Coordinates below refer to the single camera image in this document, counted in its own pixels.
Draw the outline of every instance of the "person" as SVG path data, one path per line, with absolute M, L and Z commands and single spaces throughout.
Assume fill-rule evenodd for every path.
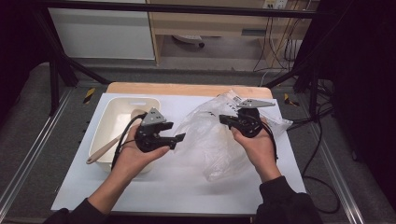
M 136 129 L 137 125 L 129 131 L 125 140 L 128 143 L 122 146 L 115 167 L 102 185 L 75 210 L 70 212 L 63 208 L 48 217 L 44 224 L 106 223 L 108 214 L 132 179 L 146 165 L 169 151 L 169 147 L 160 147 L 143 153 L 133 141 Z M 255 223 L 322 223 L 309 195 L 294 192 L 279 172 L 268 133 L 262 130 L 254 138 L 246 138 L 235 128 L 231 128 L 231 132 L 262 180 L 263 203 L 257 209 Z

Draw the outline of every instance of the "clear plastic bag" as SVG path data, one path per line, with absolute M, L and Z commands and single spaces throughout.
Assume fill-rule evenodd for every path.
M 240 174 L 251 165 L 245 150 L 233 139 L 228 126 L 219 122 L 219 115 L 236 116 L 236 106 L 243 101 L 234 91 L 223 93 L 196 107 L 176 129 L 175 134 L 186 133 L 186 136 L 177 144 L 175 152 L 202 151 L 205 156 L 203 174 L 207 181 Z M 274 128 L 275 139 L 291 125 L 285 125 L 288 120 L 264 116 L 269 120 L 270 127 Z

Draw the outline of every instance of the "wooden handle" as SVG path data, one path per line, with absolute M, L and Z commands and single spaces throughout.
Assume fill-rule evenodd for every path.
M 144 114 L 146 113 L 146 111 L 141 110 L 141 109 L 135 109 L 132 111 L 131 113 L 131 119 L 133 119 L 134 117 L 140 115 L 140 114 Z M 95 151 L 88 159 L 87 159 L 87 164 L 91 164 L 97 160 L 99 160 L 99 158 L 101 158 L 103 155 L 105 155 L 105 153 L 107 151 L 109 151 L 116 143 L 118 143 L 120 141 L 122 134 L 120 134 L 119 136 L 117 136 L 116 138 L 114 138 L 113 140 L 111 140 L 109 143 L 105 144 L 103 147 L 99 148 L 97 151 Z

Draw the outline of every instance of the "black sleeve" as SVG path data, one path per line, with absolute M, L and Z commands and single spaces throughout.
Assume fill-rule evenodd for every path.
M 85 199 L 74 211 L 63 208 L 47 218 L 43 224 L 100 224 L 107 215 L 102 214 Z
M 323 223 L 312 199 L 296 193 L 285 176 L 260 185 L 263 203 L 257 209 L 256 223 Z

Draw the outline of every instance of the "white tabletop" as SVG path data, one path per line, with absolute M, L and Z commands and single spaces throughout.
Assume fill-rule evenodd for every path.
M 161 113 L 174 122 L 172 130 L 161 132 L 162 136 L 174 136 L 178 124 L 198 105 L 213 97 L 104 93 L 93 114 L 76 157 L 51 207 L 52 210 L 73 210 L 89 197 L 106 179 L 108 173 L 98 165 L 88 165 L 89 149 L 94 132 L 107 103 L 116 97 L 152 97 L 161 103 Z M 265 107 L 267 114 L 281 116 L 276 106 Z M 284 132 L 276 141 L 279 157 L 277 164 L 290 186 L 297 192 L 305 192 L 290 141 Z M 154 163 L 146 174 L 139 175 L 123 192 L 113 212 L 138 215 L 167 216 L 252 216 L 256 214 L 262 196 L 259 192 L 260 178 L 251 165 L 239 175 L 208 182 L 202 171 L 204 155 L 196 152 L 186 156 L 170 151 Z

